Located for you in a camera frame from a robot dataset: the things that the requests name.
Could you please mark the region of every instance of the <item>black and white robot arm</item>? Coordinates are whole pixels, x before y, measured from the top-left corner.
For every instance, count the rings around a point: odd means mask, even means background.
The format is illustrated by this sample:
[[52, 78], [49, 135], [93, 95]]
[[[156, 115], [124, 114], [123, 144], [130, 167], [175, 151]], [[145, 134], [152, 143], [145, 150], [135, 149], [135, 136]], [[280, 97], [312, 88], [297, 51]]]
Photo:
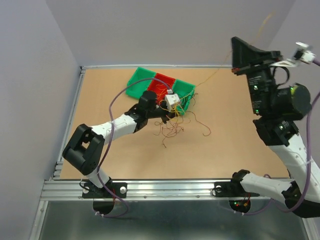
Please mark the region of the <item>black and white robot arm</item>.
[[[138, 132], [147, 125], [148, 119], [161, 118], [165, 123], [175, 117], [175, 113], [171, 110], [180, 103], [177, 94], [168, 90], [164, 101], [158, 104], [156, 99], [156, 93], [145, 91], [137, 104], [116, 118], [112, 122], [114, 126], [112, 141]], [[62, 153], [64, 159], [99, 189], [103, 188], [103, 184], [98, 178], [98, 170], [104, 184], [111, 180], [101, 168], [98, 168], [98, 165], [103, 147], [110, 141], [112, 123], [109, 121], [95, 126], [79, 125]]]
[[[294, 56], [282, 60], [279, 51], [263, 51], [238, 37], [231, 39], [232, 72], [246, 75], [252, 111], [261, 116], [253, 123], [260, 139], [281, 159], [290, 172], [291, 182], [255, 175], [248, 170], [235, 172], [227, 185], [219, 186], [215, 195], [236, 196], [243, 192], [270, 197], [287, 206], [302, 218], [320, 217], [320, 169], [310, 157], [294, 121], [305, 117], [312, 109], [310, 93], [301, 84], [279, 88], [272, 68], [297, 67], [315, 61], [311, 47], [297, 43]], [[243, 212], [230, 204], [232, 209]]]

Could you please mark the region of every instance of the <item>wooden table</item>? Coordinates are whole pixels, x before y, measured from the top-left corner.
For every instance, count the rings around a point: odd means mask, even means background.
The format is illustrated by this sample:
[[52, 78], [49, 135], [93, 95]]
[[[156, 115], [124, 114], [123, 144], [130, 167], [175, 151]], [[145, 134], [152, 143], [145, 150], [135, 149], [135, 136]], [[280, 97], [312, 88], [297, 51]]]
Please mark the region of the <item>wooden table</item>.
[[[216, 68], [150, 69], [192, 84], [207, 79]], [[135, 69], [89, 69], [85, 72], [71, 133], [82, 123], [98, 125], [110, 120], [108, 108], [115, 95], [126, 87]], [[258, 175], [287, 177], [280, 159], [260, 140], [252, 123], [249, 90], [245, 76], [235, 76], [230, 69], [220, 69], [206, 83], [196, 87], [192, 113], [185, 115], [184, 131], [165, 140], [149, 120], [141, 131], [112, 142], [102, 165], [114, 179], [192, 179], [230, 178], [241, 169]], [[137, 102], [122, 94], [112, 107], [119, 117]], [[82, 178], [73, 166], [64, 161], [61, 179]]]

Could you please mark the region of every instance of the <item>gray wall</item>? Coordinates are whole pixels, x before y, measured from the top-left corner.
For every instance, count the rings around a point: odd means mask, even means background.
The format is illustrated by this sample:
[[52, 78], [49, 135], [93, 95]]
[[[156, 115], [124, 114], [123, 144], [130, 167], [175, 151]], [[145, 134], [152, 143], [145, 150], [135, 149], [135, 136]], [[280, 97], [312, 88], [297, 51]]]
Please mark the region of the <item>gray wall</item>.
[[[319, 0], [298, 0], [293, 5], [289, 15], [282, 24], [278, 34], [270, 44], [270, 50], [280, 50], [284, 56], [292, 56], [296, 49], [295, 42], [308, 43], [313, 52], [320, 59], [320, 25], [319, 25]], [[316, 65], [303, 65], [290, 69], [291, 83], [301, 83], [310, 90], [312, 99], [320, 91], [320, 67]], [[311, 119], [312, 156], [320, 166], [320, 102], [315, 106]], [[306, 139], [306, 118], [297, 122], [300, 132]], [[320, 231], [320, 219], [316, 219]]]
[[229, 39], [267, 48], [295, 0], [46, 0], [81, 66], [222, 64]]
[[0, 4], [0, 234], [27, 240], [79, 67], [44, 0]]

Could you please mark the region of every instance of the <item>tan tabletop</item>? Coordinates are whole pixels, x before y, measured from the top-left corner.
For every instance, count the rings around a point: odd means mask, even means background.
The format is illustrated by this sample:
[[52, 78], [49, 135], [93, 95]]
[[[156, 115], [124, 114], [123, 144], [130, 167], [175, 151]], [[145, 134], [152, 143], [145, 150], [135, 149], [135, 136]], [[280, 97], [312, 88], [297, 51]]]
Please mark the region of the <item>tan tabletop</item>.
[[[199, 84], [215, 68], [150, 69], [182, 81]], [[126, 87], [135, 69], [89, 69], [85, 72], [71, 133], [85, 123], [99, 125], [110, 120], [109, 104]], [[250, 95], [245, 76], [235, 76], [230, 69], [220, 69], [206, 83], [196, 87], [196, 103], [188, 110], [212, 133], [186, 113], [184, 131], [165, 140], [160, 127], [151, 119], [135, 134], [112, 142], [102, 168], [113, 179], [190, 179], [231, 178], [241, 169], [272, 177], [287, 177], [280, 159], [260, 140], [253, 119]], [[122, 94], [112, 107], [117, 118], [130, 109], [137, 99]], [[61, 179], [82, 178], [67, 161], [63, 163]]]

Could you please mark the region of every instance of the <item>tangled wires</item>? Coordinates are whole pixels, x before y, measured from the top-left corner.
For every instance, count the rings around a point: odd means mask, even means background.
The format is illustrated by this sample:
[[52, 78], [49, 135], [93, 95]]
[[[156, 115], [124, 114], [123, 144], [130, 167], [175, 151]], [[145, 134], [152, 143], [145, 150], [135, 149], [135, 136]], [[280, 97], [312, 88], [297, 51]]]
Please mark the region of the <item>tangled wires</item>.
[[172, 138], [172, 137], [176, 136], [176, 135], [177, 135], [178, 133], [180, 133], [181, 131], [183, 132], [183, 131], [184, 131], [184, 127], [181, 126], [181, 124], [183, 124], [183, 123], [188, 124], [188, 123], [191, 122], [190, 119], [189, 119], [189, 122], [185, 122], [185, 117], [184, 117], [184, 115], [185, 115], [186, 113], [192, 113], [192, 114], [194, 115], [195, 121], [196, 121], [197, 123], [200, 123], [201, 125], [205, 126], [205, 127], [209, 130], [209, 133], [208, 133], [208, 134], [204, 134], [204, 133], [203, 133], [204, 136], [209, 136], [209, 135], [211, 134], [211, 129], [210, 129], [207, 125], [205, 125], [205, 124], [203, 124], [202, 122], [198, 121], [198, 120], [197, 120], [197, 116], [196, 116], [196, 114], [195, 114], [194, 112], [189, 111], [189, 110], [188, 110], [188, 111], [185, 111], [185, 110], [184, 110], [185, 107], [186, 107], [186, 105], [187, 105], [187, 103], [188, 103], [188, 101], [190, 101], [191, 99], [194, 100], [194, 104], [193, 104], [193, 105], [195, 105], [195, 103], [196, 103], [195, 95], [196, 95], [196, 94], [197, 94], [197, 93], [195, 93], [195, 94], [190, 94], [190, 93], [189, 93], [189, 94], [187, 94], [187, 95], [185, 95], [185, 96], [181, 96], [181, 95], [178, 94], [178, 96], [179, 96], [179, 98], [180, 98], [180, 103], [179, 103], [179, 104], [176, 104], [176, 105], [171, 109], [171, 111], [169, 111], [169, 110], [167, 110], [167, 109], [165, 109], [165, 108], [160, 107], [160, 108], [162, 108], [162, 109], [164, 109], [164, 110], [166, 110], [166, 111], [168, 111], [168, 112], [170, 112], [170, 113], [175, 113], [175, 114], [174, 114], [175, 117], [173, 117], [173, 118], [169, 118], [169, 117], [167, 116], [168, 119], [169, 119], [169, 121], [167, 121], [166, 123], [164, 123], [163, 121], [162, 121], [162, 122], [156, 121], [156, 122], [154, 123], [156, 126], [160, 126], [159, 132], [158, 132], [158, 133], [154, 133], [154, 135], [159, 136], [159, 135], [161, 134], [161, 135], [164, 136], [164, 138], [162, 139], [162, 144], [163, 144], [163, 146], [164, 146], [165, 148], [167, 147], [167, 146], [165, 145], [165, 140], [166, 140], [167, 138]]

